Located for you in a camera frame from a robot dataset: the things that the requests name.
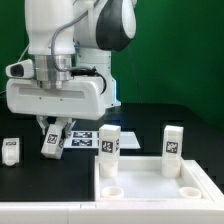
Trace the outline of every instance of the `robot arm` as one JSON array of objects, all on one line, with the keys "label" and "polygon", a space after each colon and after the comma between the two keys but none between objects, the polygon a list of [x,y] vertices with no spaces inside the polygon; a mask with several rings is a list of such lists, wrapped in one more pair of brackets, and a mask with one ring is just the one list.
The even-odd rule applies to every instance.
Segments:
[{"label": "robot arm", "polygon": [[86,18],[75,24],[75,42],[86,48],[123,50],[136,32],[134,2],[101,0],[95,8],[89,7],[88,2],[76,2],[75,14],[80,14],[80,9],[84,8],[89,13]]},{"label": "robot arm", "polygon": [[[37,115],[43,130],[48,127],[48,116],[57,118],[42,148],[47,157],[60,158],[62,129],[69,136],[74,118],[96,120],[105,108],[116,105],[111,51],[122,50],[134,37],[135,3],[25,0],[30,59],[7,67],[7,103],[14,113]],[[73,40],[80,47],[77,67],[72,67]],[[96,77],[98,73],[104,78]],[[108,88],[102,94],[105,80]]]}]

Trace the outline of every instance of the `black table surface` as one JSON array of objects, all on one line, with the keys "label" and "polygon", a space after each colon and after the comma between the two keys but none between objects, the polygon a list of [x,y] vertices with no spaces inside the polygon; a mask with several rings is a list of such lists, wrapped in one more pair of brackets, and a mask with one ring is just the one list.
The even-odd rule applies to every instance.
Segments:
[{"label": "black table surface", "polygon": [[[0,143],[19,137],[21,148],[19,164],[0,165],[0,202],[94,200],[97,149],[64,149],[61,160],[46,159],[40,153],[44,137],[35,116],[13,114],[5,102],[0,102],[0,114]],[[74,129],[98,131],[103,124],[135,132],[141,149],[121,150],[122,156],[161,156],[165,126],[183,126],[182,157],[196,160],[224,192],[224,135],[186,107],[122,104],[108,109],[98,121],[77,120]]]}]

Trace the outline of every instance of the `circular hole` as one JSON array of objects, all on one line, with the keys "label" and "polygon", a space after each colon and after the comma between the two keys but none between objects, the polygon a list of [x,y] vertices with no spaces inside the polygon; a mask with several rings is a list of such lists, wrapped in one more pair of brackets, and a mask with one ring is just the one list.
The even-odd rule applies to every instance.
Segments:
[{"label": "circular hole", "polygon": [[119,187],[105,187],[101,191],[103,198],[122,198],[124,197],[124,191]]},{"label": "circular hole", "polygon": [[200,199],[202,196],[201,191],[193,187],[182,187],[179,193],[182,198]]}]

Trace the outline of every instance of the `cable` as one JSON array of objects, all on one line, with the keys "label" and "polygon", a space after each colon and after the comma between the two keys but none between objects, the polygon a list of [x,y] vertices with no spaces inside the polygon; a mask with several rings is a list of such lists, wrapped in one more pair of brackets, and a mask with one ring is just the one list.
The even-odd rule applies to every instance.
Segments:
[{"label": "cable", "polygon": [[72,5],[75,5],[75,3],[77,2],[78,0],[75,0],[74,2],[73,2],[73,4]]},{"label": "cable", "polygon": [[[97,0],[95,3],[94,3],[94,8],[98,5],[98,3],[100,2],[100,0]],[[84,12],[81,16],[79,16],[78,18],[76,18],[75,20],[73,20],[72,22],[68,23],[68,24],[65,24],[63,26],[61,26],[60,28],[58,28],[53,37],[52,37],[52,40],[51,40],[51,56],[52,56],[52,60],[53,60],[53,64],[55,66],[55,68],[59,71],[59,72],[72,72],[72,71],[77,71],[77,70],[80,70],[80,69],[84,69],[84,70],[91,70],[91,68],[89,67],[85,67],[85,66],[80,66],[80,67],[71,67],[71,68],[60,68],[57,64],[57,60],[56,60],[56,54],[55,54],[55,43],[56,43],[56,39],[57,39],[57,36],[59,35],[60,32],[62,32],[64,29],[67,29],[73,25],[75,25],[76,23],[78,23],[80,20],[82,20],[85,16],[88,15],[88,11]]]},{"label": "cable", "polygon": [[128,49],[129,49],[129,54],[130,54],[130,59],[131,59],[133,75],[135,78],[136,87],[137,87],[137,91],[138,91],[138,97],[139,97],[140,103],[142,103],[143,101],[142,101],[142,94],[140,91],[140,83],[139,83],[138,73],[137,73],[136,67],[135,67],[134,56],[133,56],[131,45],[128,47]]},{"label": "cable", "polygon": [[72,72],[72,76],[90,76],[90,77],[100,77],[103,79],[103,91],[101,92],[101,95],[106,91],[107,89],[107,81],[105,79],[105,77],[103,75],[101,75],[100,73],[98,73],[96,71],[95,68],[91,69],[91,70],[88,70],[86,71],[85,69],[84,70],[77,70],[77,71],[73,71]]},{"label": "cable", "polygon": [[20,58],[19,58],[19,60],[18,60],[18,62],[20,62],[20,61],[22,61],[23,60],[23,58],[24,58],[24,55],[26,54],[26,52],[28,51],[28,49],[29,49],[29,44],[27,45],[27,47],[25,48],[25,50],[23,51],[23,53],[21,54],[21,56],[20,56]]},{"label": "cable", "polygon": [[0,96],[4,95],[6,93],[6,90],[0,92]]}]

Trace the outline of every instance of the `green backdrop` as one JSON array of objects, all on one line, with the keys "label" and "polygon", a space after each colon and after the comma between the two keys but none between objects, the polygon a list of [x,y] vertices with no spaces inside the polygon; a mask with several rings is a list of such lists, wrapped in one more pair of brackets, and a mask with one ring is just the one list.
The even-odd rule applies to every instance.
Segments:
[{"label": "green backdrop", "polygon": [[[27,45],[24,0],[0,3],[0,89]],[[138,0],[137,34],[113,53],[122,102],[180,104],[224,132],[224,1]]]}]

